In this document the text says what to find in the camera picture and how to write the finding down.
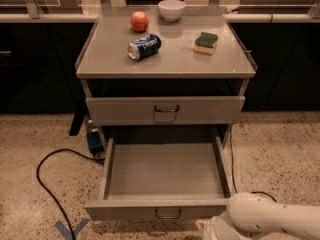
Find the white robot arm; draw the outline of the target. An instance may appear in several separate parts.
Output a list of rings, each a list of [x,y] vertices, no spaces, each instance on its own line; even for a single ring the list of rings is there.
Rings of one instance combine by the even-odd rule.
[[[241,192],[229,199],[221,215],[196,225],[201,240],[259,240],[270,233],[320,240],[320,207],[282,204]]]

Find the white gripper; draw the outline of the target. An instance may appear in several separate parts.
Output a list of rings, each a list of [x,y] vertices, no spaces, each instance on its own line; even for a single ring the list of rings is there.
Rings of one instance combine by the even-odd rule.
[[[202,240],[246,240],[227,219],[220,216],[197,220],[196,226]]]

